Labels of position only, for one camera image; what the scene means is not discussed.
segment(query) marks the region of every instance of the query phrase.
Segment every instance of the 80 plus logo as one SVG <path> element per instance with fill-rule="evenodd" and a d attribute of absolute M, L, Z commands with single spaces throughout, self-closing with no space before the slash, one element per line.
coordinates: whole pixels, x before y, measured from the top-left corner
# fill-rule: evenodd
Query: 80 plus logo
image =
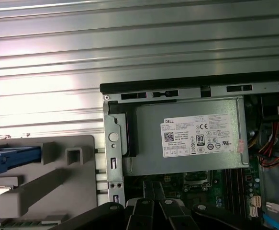
<path fill-rule="evenodd" d="M 197 146 L 204 146 L 205 145 L 204 135 L 197 135 L 196 140 L 197 140 Z"/>

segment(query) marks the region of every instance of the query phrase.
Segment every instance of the power supply label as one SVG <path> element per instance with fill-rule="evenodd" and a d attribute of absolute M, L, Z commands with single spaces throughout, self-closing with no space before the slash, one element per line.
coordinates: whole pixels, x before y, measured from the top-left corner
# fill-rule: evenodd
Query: power supply label
<path fill-rule="evenodd" d="M 164 157 L 234 152 L 229 114 L 174 117 L 160 124 Z"/>

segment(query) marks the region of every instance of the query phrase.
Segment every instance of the green circuit board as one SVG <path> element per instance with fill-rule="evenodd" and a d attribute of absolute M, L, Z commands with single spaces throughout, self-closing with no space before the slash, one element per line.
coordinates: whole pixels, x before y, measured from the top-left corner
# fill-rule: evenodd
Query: green circuit board
<path fill-rule="evenodd" d="M 251 218 L 251 197 L 260 195 L 259 166 L 256 158 L 250 158 L 249 168 L 243 169 L 246 215 Z M 147 176 L 125 177 L 126 200 L 135 197 L 143 197 L 143 181 L 160 181 L 163 185 L 167 198 L 181 199 L 187 208 L 196 203 L 209 203 L 219 208 L 226 207 L 228 201 L 226 193 L 226 181 L 223 170 L 201 171 L 188 173 L 158 174 Z M 188 186 L 187 181 L 193 182 L 194 186 Z"/>
<path fill-rule="evenodd" d="M 206 171 L 190 172 L 188 178 L 192 182 L 203 181 L 206 178 Z M 181 199 L 186 207 L 191 208 L 194 204 L 203 202 L 215 204 L 218 207 L 225 207 L 222 199 L 223 182 L 222 171 L 210 171 L 209 182 L 205 184 L 195 184 L 193 187 L 185 185 L 186 173 L 158 174 L 140 177 L 125 178 L 126 199 L 142 196 L 143 181 L 160 181 L 163 185 L 167 198 Z"/>

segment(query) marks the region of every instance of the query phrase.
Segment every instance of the metal side panel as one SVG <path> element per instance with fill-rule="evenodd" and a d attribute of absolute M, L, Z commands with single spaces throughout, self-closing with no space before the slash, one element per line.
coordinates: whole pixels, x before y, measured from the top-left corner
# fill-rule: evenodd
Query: metal side panel
<path fill-rule="evenodd" d="M 279 0 L 0 0 L 0 138 L 93 135 L 101 172 L 101 83 L 272 70 Z"/>

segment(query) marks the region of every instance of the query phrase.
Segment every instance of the gray plastic bracket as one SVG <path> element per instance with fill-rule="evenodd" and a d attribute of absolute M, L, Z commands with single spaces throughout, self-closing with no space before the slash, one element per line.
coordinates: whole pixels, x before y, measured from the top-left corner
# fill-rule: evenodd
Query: gray plastic bracket
<path fill-rule="evenodd" d="M 92 152 L 89 146 L 73 147 L 65 149 L 65 157 L 67 166 L 75 162 L 80 162 L 81 165 L 88 162 Z"/>

